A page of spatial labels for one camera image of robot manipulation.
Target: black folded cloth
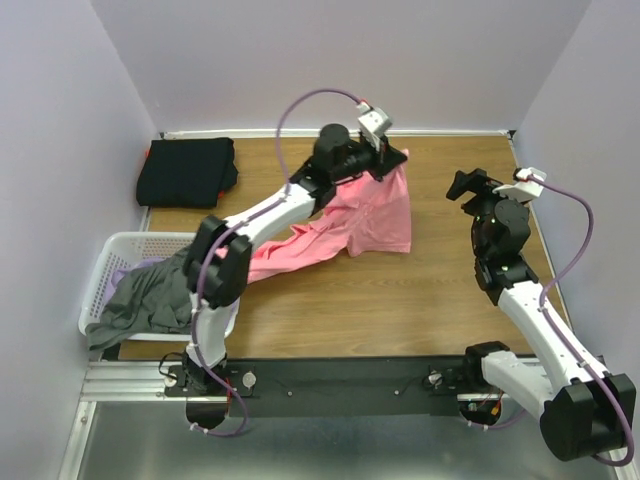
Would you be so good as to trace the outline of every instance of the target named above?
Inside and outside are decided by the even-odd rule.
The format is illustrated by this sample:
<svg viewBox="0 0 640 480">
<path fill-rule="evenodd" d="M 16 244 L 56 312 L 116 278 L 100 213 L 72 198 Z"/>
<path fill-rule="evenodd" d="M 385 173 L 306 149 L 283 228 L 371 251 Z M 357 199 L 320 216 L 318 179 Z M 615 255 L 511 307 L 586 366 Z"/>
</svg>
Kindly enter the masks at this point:
<svg viewBox="0 0 640 480">
<path fill-rule="evenodd" d="M 215 207 L 238 180 L 234 158 L 230 138 L 154 140 L 136 200 L 144 207 Z"/>
</svg>

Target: black cable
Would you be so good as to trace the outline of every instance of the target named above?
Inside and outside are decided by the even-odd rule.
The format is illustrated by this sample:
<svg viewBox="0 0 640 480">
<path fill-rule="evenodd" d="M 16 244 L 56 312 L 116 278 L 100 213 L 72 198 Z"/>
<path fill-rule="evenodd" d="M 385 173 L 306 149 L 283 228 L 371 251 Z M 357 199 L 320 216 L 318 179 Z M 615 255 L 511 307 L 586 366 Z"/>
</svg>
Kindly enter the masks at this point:
<svg viewBox="0 0 640 480">
<path fill-rule="evenodd" d="M 167 353 L 164 357 L 162 357 L 160 359 L 160 363 L 158 364 L 158 372 L 160 372 L 160 375 L 170 378 L 172 380 L 175 380 L 176 382 L 178 381 L 178 377 L 176 377 L 173 373 L 169 373 L 167 371 L 167 373 L 162 371 L 162 365 L 164 364 L 164 362 L 167 360 L 167 357 L 170 357 L 171 355 L 175 355 L 177 357 L 181 357 L 182 358 L 182 353 L 181 352 L 169 352 Z"/>
</svg>

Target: gray cloth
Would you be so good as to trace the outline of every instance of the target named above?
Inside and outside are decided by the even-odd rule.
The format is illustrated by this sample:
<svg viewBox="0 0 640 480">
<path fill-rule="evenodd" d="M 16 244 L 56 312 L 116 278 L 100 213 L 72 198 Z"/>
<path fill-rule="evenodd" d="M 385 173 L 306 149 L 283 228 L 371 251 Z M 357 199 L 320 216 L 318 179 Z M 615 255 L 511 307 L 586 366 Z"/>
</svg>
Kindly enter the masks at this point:
<svg viewBox="0 0 640 480">
<path fill-rule="evenodd" d="M 89 350 L 104 350 L 136 333 L 189 333 L 191 301 L 182 273 L 188 249 L 120 280 L 100 322 L 87 326 Z"/>
</svg>

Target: wooden tabletop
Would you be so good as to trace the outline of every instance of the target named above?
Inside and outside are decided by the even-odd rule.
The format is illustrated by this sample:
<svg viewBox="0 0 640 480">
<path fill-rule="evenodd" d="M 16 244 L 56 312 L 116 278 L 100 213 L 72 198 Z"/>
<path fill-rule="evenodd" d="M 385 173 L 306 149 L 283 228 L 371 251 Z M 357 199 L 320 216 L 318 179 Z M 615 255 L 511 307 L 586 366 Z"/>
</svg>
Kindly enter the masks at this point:
<svg viewBox="0 0 640 480">
<path fill-rule="evenodd" d="M 293 171 L 313 139 L 288 138 L 283 150 Z M 233 334 L 232 357 L 462 354 L 465 347 L 500 340 L 530 352 L 510 319 L 478 288 L 471 251 L 471 218 L 445 192 L 457 170 L 480 167 L 511 182 L 515 162 L 505 137 L 403 137 L 413 229 L 409 254 L 346 252 L 303 270 L 250 285 Z M 212 212 L 239 213 L 283 183 L 273 139 L 235 141 L 238 184 Z M 209 212 L 155 209 L 150 230 L 194 232 Z M 524 253 L 543 282 L 550 269 L 536 225 Z M 279 239 L 289 235 L 283 232 Z M 552 301 L 561 305 L 556 292 Z M 155 358 L 175 345 L 127 342 L 121 358 Z"/>
</svg>

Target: purple cloth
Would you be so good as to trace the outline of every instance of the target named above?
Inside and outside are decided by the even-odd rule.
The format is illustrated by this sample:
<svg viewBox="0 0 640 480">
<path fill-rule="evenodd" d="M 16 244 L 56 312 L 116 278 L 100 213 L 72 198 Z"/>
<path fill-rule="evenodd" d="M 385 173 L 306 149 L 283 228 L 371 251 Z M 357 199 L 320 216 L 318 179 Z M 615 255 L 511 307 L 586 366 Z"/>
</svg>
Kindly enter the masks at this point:
<svg viewBox="0 0 640 480">
<path fill-rule="evenodd" d="M 104 303 L 107 303 L 109 300 L 111 300 L 111 297 L 113 297 L 113 294 L 116 293 L 116 287 L 118 286 L 118 282 L 120 282 L 120 280 L 122 280 L 122 278 L 131 270 L 135 270 L 137 268 L 150 267 L 154 263 L 161 262 L 162 260 L 164 260 L 164 258 L 162 257 L 149 257 L 149 258 L 145 258 L 143 261 L 141 261 L 139 264 L 137 264 L 132 268 L 119 268 L 118 270 L 113 272 L 113 274 L 111 275 L 111 280 L 107 282 L 107 286 L 104 288 L 104 295 L 102 297 L 104 299 L 103 300 Z"/>
</svg>

